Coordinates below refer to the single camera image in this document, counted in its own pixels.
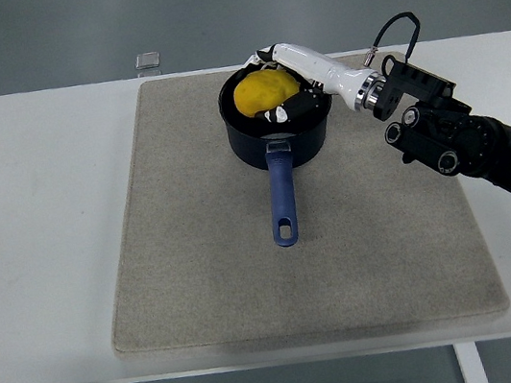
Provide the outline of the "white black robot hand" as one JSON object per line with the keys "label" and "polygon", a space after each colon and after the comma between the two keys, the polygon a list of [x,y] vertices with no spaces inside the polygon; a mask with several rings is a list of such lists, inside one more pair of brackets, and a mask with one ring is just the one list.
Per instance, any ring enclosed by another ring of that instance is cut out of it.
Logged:
{"label": "white black robot hand", "polygon": [[316,83],[326,94],[339,95],[351,110],[372,110],[385,83],[371,68],[349,67],[327,55],[295,44],[281,43],[256,50],[245,66],[279,64],[305,80]]}

